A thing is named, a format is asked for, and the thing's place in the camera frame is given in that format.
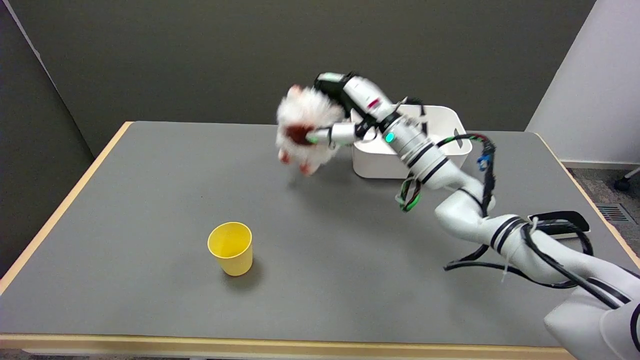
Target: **white container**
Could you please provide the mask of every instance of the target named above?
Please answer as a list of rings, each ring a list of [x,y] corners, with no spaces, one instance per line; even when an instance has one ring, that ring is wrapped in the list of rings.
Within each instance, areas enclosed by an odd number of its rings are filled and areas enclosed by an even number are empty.
[[[427,123],[430,139],[437,143],[444,138],[458,134],[466,134],[458,114],[445,106],[425,106],[425,116],[420,116],[420,105],[400,105],[400,113],[412,117],[419,122]],[[351,111],[351,121],[360,122],[360,115]],[[397,157],[396,152],[373,130],[364,139],[353,144],[353,170],[359,176],[371,179],[404,179],[409,169]],[[461,167],[471,152],[471,141],[468,139],[450,142],[441,150],[457,167]]]

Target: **yellow plastic cup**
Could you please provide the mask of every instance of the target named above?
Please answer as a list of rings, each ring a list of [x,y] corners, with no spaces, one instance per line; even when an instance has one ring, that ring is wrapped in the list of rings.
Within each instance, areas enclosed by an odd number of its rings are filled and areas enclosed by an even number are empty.
[[[227,222],[211,231],[207,246],[227,274],[239,276],[253,263],[252,234],[240,222]]]

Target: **white wall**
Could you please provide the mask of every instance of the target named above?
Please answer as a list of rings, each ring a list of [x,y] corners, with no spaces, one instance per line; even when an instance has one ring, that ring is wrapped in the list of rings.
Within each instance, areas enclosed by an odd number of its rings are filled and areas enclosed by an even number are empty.
[[[640,0],[598,0],[527,131],[563,161],[640,163]]]

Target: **floor vent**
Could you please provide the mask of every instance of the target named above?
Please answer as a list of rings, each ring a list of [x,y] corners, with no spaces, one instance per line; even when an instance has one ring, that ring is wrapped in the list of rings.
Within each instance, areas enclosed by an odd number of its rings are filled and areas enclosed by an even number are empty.
[[[614,224],[636,224],[634,219],[627,213],[627,210],[622,207],[621,204],[613,203],[599,203],[596,204],[596,207],[602,213],[602,216],[610,222]]]

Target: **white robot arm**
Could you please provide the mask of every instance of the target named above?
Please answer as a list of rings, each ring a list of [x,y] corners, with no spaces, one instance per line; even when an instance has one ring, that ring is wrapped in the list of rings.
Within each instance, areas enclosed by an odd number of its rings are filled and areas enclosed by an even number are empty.
[[[313,143],[353,143],[376,128],[421,186],[457,189],[435,215],[451,235],[478,243],[475,254],[450,268],[472,266],[491,248],[517,267],[521,276],[550,287],[577,285],[570,297],[549,313],[547,330],[579,360],[640,358],[640,276],[620,266],[565,247],[519,215],[489,217],[493,176],[485,184],[453,165],[412,119],[371,81],[354,73],[320,74],[318,89],[363,118],[360,124],[338,123],[307,134]],[[492,169],[492,144],[485,154]]]

